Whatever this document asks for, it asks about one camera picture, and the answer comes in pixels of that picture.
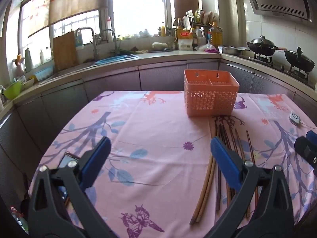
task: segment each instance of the cabinet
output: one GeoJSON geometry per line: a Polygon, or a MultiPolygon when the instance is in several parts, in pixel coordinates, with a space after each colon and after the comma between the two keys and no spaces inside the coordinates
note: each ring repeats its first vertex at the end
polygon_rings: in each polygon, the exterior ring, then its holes
{"type": "Polygon", "coordinates": [[[115,74],[84,83],[88,100],[91,101],[104,91],[141,90],[138,71],[115,74]]]}
{"type": "Polygon", "coordinates": [[[219,61],[217,59],[212,60],[187,60],[188,69],[198,70],[218,70],[219,61]]]}
{"type": "Polygon", "coordinates": [[[240,93],[250,93],[254,70],[229,61],[221,61],[219,70],[228,71],[239,83],[240,93]]]}
{"type": "Polygon", "coordinates": [[[184,91],[186,61],[139,66],[142,90],[184,91]]]}
{"type": "Polygon", "coordinates": [[[60,132],[65,125],[85,106],[88,99],[84,85],[69,86],[67,88],[48,94],[43,94],[44,107],[55,128],[60,132]]]}
{"type": "Polygon", "coordinates": [[[317,102],[299,90],[296,90],[293,102],[317,126],[317,102]]]}
{"type": "Polygon", "coordinates": [[[1,124],[0,144],[10,161],[32,179],[42,153],[27,133],[16,110],[1,124]]]}
{"type": "Polygon", "coordinates": [[[250,93],[255,94],[286,94],[293,99],[296,89],[285,82],[282,82],[267,74],[255,72],[250,93]]]}
{"type": "Polygon", "coordinates": [[[59,131],[49,118],[42,98],[38,97],[19,106],[17,111],[27,132],[44,154],[59,131]]]}
{"type": "Polygon", "coordinates": [[[19,206],[26,190],[23,184],[23,173],[9,159],[0,147],[0,196],[4,204],[19,206]]]}

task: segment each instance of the floral tablecloth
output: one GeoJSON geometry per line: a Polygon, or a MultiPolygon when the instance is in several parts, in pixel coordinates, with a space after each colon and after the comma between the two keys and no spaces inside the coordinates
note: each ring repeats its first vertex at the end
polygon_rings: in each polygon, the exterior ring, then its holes
{"type": "MultiPolygon", "coordinates": [[[[214,120],[238,130],[247,159],[248,130],[257,166],[283,166],[296,224],[317,198],[317,181],[310,165],[294,152],[294,141],[316,126],[286,95],[238,94],[231,116],[212,119],[189,118],[183,92],[104,92],[65,126],[40,165],[56,168],[66,151],[81,156],[108,136],[111,154],[86,194],[113,231],[121,238],[201,238],[227,206],[222,177],[216,213],[215,171],[202,221],[189,225],[207,170],[214,120]],[[291,111],[305,125],[291,124],[291,111]]],[[[72,209],[70,216],[80,224],[72,209]]]]}

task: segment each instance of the cutting board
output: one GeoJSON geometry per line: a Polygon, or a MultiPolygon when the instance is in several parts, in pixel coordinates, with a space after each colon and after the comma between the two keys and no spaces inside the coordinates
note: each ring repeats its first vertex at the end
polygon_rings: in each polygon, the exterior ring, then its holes
{"type": "Polygon", "coordinates": [[[53,53],[58,72],[78,65],[74,31],[53,39],[53,53]]]}

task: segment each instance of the screw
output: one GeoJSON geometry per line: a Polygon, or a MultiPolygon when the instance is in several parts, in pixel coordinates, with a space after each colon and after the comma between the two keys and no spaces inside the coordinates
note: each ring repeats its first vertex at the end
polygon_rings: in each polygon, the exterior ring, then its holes
{"type": "Polygon", "coordinates": [[[247,166],[247,167],[252,167],[253,166],[253,162],[251,160],[246,160],[244,162],[244,165],[247,166]]]}
{"type": "Polygon", "coordinates": [[[75,167],[77,165],[77,162],[75,160],[69,161],[68,162],[68,167],[75,167]]]}
{"type": "Polygon", "coordinates": [[[47,166],[42,165],[39,170],[40,170],[40,172],[44,172],[44,171],[46,171],[46,169],[47,169],[47,166]]]}
{"type": "Polygon", "coordinates": [[[279,165],[276,165],[274,169],[275,171],[278,171],[278,172],[282,171],[282,167],[280,167],[279,165]]]}

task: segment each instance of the orange plastic basket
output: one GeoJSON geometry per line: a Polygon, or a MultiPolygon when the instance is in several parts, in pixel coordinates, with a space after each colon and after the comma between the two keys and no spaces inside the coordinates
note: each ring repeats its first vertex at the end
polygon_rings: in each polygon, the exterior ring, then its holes
{"type": "Polygon", "coordinates": [[[185,105],[189,116],[230,115],[239,83],[226,71],[185,70],[185,105]]]}

